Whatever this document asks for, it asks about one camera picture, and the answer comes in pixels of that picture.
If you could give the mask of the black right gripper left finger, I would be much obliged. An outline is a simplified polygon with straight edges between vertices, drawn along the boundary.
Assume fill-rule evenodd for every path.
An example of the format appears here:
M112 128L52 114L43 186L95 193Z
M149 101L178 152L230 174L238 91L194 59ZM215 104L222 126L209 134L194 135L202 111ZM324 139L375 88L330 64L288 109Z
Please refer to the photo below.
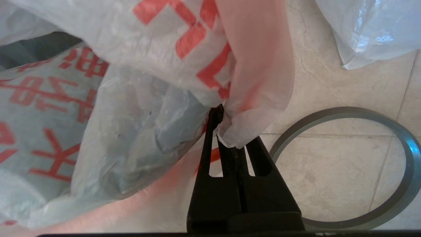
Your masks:
M218 142L222 177L210 176L212 137L223 120L222 105L209 112L204 145L187 213L188 233L228 233L229 220L241 214L236 174L236 151Z

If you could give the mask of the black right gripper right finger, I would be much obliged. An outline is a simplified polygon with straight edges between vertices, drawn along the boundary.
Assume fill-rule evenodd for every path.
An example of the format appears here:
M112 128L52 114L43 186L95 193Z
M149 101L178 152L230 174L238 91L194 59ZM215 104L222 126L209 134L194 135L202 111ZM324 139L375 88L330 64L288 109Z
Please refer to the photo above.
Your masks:
M236 158L236 182L241 211L230 218L230 231L304 231L301 210L260 137Z

